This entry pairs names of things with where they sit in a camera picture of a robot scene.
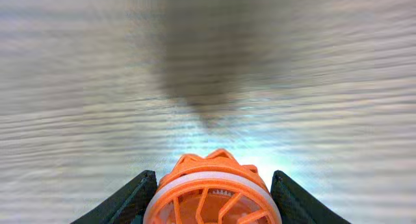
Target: wooden floor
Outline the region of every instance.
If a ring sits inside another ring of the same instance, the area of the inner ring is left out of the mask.
[[[0,223],[219,147],[416,223],[416,0],[0,0]]]

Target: wooden table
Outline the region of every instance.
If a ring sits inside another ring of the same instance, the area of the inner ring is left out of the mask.
[[[68,223],[219,147],[416,221],[416,0],[0,0],[0,222]]]

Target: wood grain surface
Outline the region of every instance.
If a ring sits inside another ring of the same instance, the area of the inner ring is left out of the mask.
[[[0,41],[0,223],[219,147],[416,223],[416,0],[0,0]]]

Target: orange object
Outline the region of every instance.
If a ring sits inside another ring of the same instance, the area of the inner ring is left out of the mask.
[[[279,210],[253,165],[225,149],[183,155],[160,180],[145,224],[281,224]]]

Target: black plastic part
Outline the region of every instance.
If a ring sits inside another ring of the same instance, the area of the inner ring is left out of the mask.
[[[271,194],[283,224],[349,223],[315,199],[282,171],[275,171]]]
[[[157,181],[154,171],[143,171],[112,194],[95,209],[75,220],[83,223],[142,223],[142,216],[155,195]]]

